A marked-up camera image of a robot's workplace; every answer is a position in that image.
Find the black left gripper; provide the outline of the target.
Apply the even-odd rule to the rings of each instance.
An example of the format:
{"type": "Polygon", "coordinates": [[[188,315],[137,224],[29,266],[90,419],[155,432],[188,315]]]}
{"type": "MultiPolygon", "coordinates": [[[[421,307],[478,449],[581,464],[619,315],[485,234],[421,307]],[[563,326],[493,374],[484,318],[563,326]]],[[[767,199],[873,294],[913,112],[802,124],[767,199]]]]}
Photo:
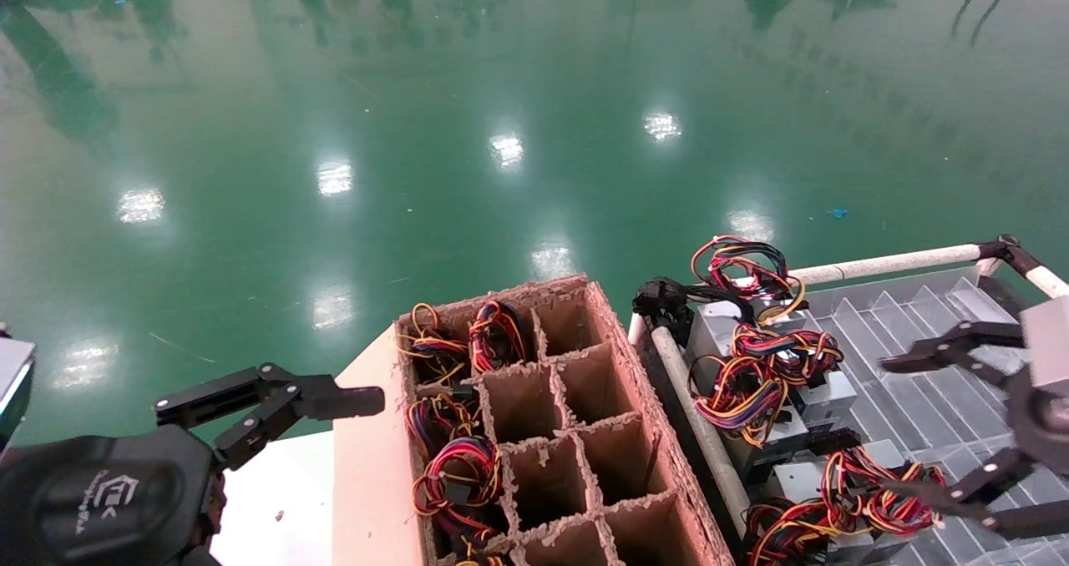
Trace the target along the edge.
{"type": "Polygon", "coordinates": [[[210,544],[226,502],[222,468],[245,466],[303,419],[374,417],[385,406],[381,387],[340,387],[326,373],[298,376],[262,364],[158,400],[160,428],[153,432],[7,449],[1,562],[214,565],[210,544]],[[214,441],[216,456],[189,433],[241,411],[245,416],[214,441]]]}

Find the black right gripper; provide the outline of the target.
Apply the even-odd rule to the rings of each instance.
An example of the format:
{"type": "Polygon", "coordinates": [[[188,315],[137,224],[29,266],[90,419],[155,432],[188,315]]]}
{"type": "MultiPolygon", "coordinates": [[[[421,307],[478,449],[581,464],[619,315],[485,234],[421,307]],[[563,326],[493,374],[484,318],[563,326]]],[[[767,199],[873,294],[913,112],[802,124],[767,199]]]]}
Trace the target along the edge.
{"type": "Polygon", "coordinates": [[[960,481],[945,486],[931,481],[886,479],[890,493],[916,498],[940,516],[967,519],[1004,539],[1028,539],[1068,533],[1066,500],[992,513],[989,506],[1017,483],[1024,481],[1036,463],[1059,476],[1068,475],[1066,415],[1057,415],[1062,396],[1032,385],[1031,366],[1008,374],[972,356],[981,346],[1026,348],[1021,324],[962,321],[943,335],[919,339],[900,356],[881,360],[889,373],[940,371],[951,366],[990,387],[1006,385],[1006,420],[1014,447],[1006,447],[960,481]]]}

